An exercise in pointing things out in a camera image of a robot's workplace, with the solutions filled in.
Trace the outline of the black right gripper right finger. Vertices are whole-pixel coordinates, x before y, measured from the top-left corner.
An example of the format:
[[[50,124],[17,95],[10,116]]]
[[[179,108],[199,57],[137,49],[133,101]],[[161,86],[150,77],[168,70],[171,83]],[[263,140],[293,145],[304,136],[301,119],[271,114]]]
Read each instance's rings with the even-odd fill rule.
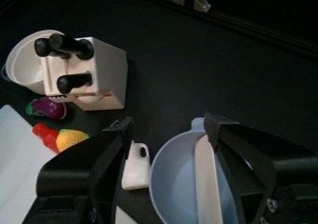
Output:
[[[237,224],[318,224],[318,154],[209,112],[203,128]]]

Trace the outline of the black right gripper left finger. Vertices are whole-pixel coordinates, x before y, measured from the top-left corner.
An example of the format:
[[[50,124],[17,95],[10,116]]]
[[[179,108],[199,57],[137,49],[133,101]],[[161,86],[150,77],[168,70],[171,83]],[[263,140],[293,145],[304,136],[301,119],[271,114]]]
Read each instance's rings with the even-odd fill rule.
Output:
[[[114,196],[132,143],[132,119],[116,121],[42,166],[22,224],[114,224]]]

